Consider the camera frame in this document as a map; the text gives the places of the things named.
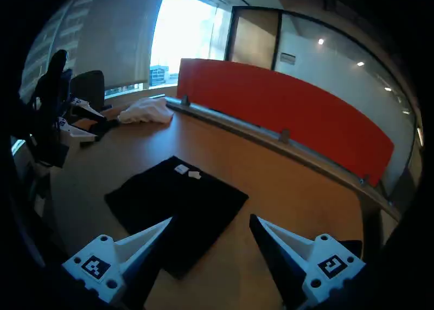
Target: glass wall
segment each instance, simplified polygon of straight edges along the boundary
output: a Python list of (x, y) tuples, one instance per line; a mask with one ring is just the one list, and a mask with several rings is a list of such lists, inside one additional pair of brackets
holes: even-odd
[(394, 151), (382, 178), (390, 194), (411, 153), (415, 115), (389, 71), (349, 37), (292, 14), (282, 16), (276, 59), (275, 71), (339, 97), (390, 138)]

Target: ceiling light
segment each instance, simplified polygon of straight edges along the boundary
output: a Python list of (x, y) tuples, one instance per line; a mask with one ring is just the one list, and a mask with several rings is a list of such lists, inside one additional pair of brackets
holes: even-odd
[(424, 138), (423, 138), (422, 129), (418, 128), (417, 133), (419, 134), (420, 145), (423, 146), (424, 145)]

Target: roller blind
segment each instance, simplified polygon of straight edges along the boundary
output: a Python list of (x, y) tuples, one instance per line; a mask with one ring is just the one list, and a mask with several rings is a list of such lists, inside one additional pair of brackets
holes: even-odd
[(51, 56), (68, 51), (78, 75), (101, 70), (107, 88), (149, 82), (152, 37), (162, 0), (69, 0), (46, 23), (27, 56), (21, 97), (28, 101)]
[(149, 80), (161, 0), (94, 0), (80, 34), (74, 73), (101, 70), (106, 88)]

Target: window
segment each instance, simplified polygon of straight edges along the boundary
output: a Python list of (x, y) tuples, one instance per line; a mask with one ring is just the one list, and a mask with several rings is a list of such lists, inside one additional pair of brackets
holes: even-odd
[(163, 0), (154, 31), (149, 86), (177, 84), (182, 58), (223, 60), (231, 13), (200, 0)]

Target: screw hole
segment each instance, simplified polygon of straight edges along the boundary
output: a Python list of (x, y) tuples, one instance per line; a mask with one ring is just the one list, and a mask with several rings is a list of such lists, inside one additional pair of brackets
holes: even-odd
[(108, 288), (111, 288), (111, 289), (118, 287), (118, 283), (116, 283), (116, 281), (114, 281), (114, 280), (108, 280), (106, 285)]
[(321, 281), (318, 279), (314, 279), (310, 282), (310, 286), (317, 288), (321, 286)]

